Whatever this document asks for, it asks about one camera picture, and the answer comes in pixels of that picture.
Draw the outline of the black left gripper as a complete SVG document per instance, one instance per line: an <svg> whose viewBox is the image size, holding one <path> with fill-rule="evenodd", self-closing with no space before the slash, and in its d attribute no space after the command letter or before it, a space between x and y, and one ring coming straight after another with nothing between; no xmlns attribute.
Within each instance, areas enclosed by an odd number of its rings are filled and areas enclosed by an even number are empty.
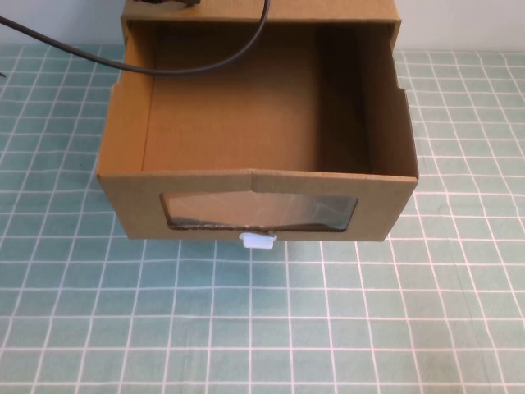
<svg viewBox="0 0 525 394"><path fill-rule="evenodd" d="M135 2L143 2L148 4L163 4L163 3L179 3L184 4L185 7L194 7L199 4L199 0L135 0Z"/></svg>

